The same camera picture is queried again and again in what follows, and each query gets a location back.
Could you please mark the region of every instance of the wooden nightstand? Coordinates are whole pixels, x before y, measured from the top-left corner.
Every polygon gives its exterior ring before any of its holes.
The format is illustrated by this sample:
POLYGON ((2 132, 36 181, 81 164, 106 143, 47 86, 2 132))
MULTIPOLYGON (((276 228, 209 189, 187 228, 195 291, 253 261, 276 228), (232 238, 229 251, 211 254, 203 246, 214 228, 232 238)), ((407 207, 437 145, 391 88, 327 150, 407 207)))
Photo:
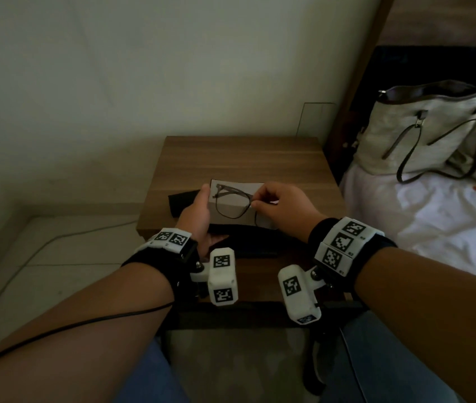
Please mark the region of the wooden nightstand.
MULTIPOLYGON (((148 239, 161 228, 174 226, 176 220, 171 216, 167 196, 199 189, 211 179, 292 183, 305 191, 320 212, 333 217, 346 215, 341 192, 316 139, 167 137, 137 223, 139 234, 148 239)), ((278 258, 238 259, 236 275, 240 298, 231 306, 234 308, 216 308, 206 303, 196 303, 196 306, 185 308, 190 312, 198 311, 199 308, 212 311, 221 318, 231 314, 229 311, 239 309, 240 305, 245 307, 246 304, 253 303, 263 304, 261 307, 265 307, 275 303, 276 309, 280 310, 282 307, 286 314, 277 273, 281 268, 293 263, 301 265, 305 270, 311 267, 311 260, 302 249, 289 249, 278 258)), ((250 321, 251 314, 246 314, 243 318, 250 321)), ((282 322, 292 324, 288 318, 282 318, 282 322)), ((235 321, 233 323, 234 325, 230 326, 243 326, 235 321)), ((213 320, 208 324, 210 325, 199 326, 194 321, 185 324, 182 320, 178 326, 214 327, 213 320)))

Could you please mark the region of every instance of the cable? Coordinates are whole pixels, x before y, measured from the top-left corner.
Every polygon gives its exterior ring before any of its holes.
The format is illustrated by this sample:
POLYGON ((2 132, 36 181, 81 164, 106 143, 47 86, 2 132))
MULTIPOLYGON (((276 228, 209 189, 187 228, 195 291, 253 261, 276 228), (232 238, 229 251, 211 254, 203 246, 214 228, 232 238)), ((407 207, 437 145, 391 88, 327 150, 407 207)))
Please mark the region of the cable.
POLYGON ((46 338, 50 335, 57 334, 58 332, 62 332, 62 331, 66 331, 68 329, 81 327, 82 325, 92 324, 94 322, 113 320, 115 318, 131 317, 132 315, 141 315, 141 314, 153 313, 154 311, 159 311, 159 310, 163 310, 164 308, 170 307, 172 304, 173 304, 173 302, 170 302, 170 303, 167 303, 165 305, 160 305, 159 307, 156 307, 156 308, 151 308, 149 310, 141 310, 141 311, 134 311, 134 312, 130 312, 130 313, 106 315, 104 317, 91 318, 89 320, 80 321, 80 322, 76 322, 74 324, 68 324, 68 325, 65 325, 63 327, 52 329, 50 331, 43 332, 40 335, 36 335, 36 336, 33 336, 32 338, 26 339, 25 341, 18 342, 17 344, 9 346, 6 349, 3 349, 0 352, 0 358, 2 358, 3 356, 7 355, 10 352, 13 352, 13 351, 21 348, 22 346, 25 346, 25 345, 30 344, 32 342, 35 342, 35 341, 38 341, 40 339, 46 338))
POLYGON ((35 258, 35 256, 40 253, 42 250, 44 250, 49 244, 52 244, 53 242, 55 242, 56 240, 58 239, 62 239, 62 238, 65 238, 65 237, 71 237, 71 236, 79 236, 79 235, 85 235, 87 233, 92 233, 92 232, 96 232, 96 231, 100 231, 100 230, 106 230, 106 229, 111 229, 111 228, 118 228, 120 226, 126 226, 128 224, 132 224, 132 223, 135 223, 137 221, 132 221, 132 222, 126 222, 126 223, 121 223, 121 224, 114 224, 114 225, 111 225, 111 226, 104 226, 103 228, 96 228, 96 229, 91 229, 91 230, 84 230, 84 231, 81 231, 81 232, 75 232, 75 233, 66 233, 64 235, 59 235, 59 236, 55 236, 54 238, 48 240, 46 243, 44 243, 42 246, 40 246, 40 248, 35 251, 27 260, 24 264, 22 264, 18 270, 16 270, 14 272, 14 274, 7 280, 7 282, 3 285, 3 287, 1 288, 0 290, 0 298, 1 296, 3 295, 3 293, 5 292, 5 290, 7 289, 7 287, 10 285, 10 283, 12 283, 12 281, 16 278, 16 276, 25 268, 27 267, 27 265, 31 262, 31 260, 33 258, 35 258))
POLYGON ((355 378, 355 381, 357 382, 357 386, 359 386, 359 392, 361 392, 361 397, 363 398, 363 401, 365 403, 368 403, 367 398, 365 397, 365 394, 363 393, 361 383, 359 382, 359 379, 357 378, 357 373, 355 372, 355 367, 353 367, 352 356, 350 355, 350 349, 348 348, 348 344, 346 343, 346 338, 344 338, 344 333, 342 332, 340 327, 339 327, 339 332, 341 333, 342 341, 344 342, 344 347, 346 348, 346 353, 348 354, 348 360, 350 361, 350 367, 352 368, 353 377, 355 378))

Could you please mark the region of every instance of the jeans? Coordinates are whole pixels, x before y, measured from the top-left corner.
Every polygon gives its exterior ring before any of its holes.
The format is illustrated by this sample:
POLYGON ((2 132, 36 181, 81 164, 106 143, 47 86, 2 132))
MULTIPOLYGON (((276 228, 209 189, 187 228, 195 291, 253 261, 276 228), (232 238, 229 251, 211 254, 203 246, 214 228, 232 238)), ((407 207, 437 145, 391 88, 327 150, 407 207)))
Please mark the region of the jeans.
MULTIPOLYGON (((343 333, 367 403, 463 403, 371 311, 350 321, 343 333)), ((318 374, 326 383, 321 403, 365 403, 341 336, 322 343, 317 364, 318 374)), ((115 403, 188 401, 154 341, 114 400, 115 403)))

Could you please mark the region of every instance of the bed sheet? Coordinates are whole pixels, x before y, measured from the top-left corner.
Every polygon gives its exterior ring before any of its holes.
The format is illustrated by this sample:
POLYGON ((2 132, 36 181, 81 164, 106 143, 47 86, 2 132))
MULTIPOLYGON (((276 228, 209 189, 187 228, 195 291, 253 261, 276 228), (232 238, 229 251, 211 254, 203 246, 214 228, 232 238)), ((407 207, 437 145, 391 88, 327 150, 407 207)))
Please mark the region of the bed sheet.
POLYGON ((341 182, 349 216, 405 250, 476 275, 476 182, 436 174, 401 185, 352 164, 341 182))

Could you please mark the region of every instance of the tiled floor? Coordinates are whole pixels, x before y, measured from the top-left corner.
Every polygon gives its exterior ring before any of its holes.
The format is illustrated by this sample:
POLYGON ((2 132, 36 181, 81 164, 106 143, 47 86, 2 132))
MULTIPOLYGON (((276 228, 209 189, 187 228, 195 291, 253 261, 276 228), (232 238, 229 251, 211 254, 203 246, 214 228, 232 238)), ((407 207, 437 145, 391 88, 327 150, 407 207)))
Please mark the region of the tiled floor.
MULTIPOLYGON (((127 215, 33 219, 0 263, 0 289, 53 237, 135 220, 127 215)), ((0 339, 116 270, 141 243, 132 223, 46 246, 0 298, 0 339)), ((193 402, 315 402, 301 384, 304 344, 301 329, 174 331, 171 361, 193 402)))

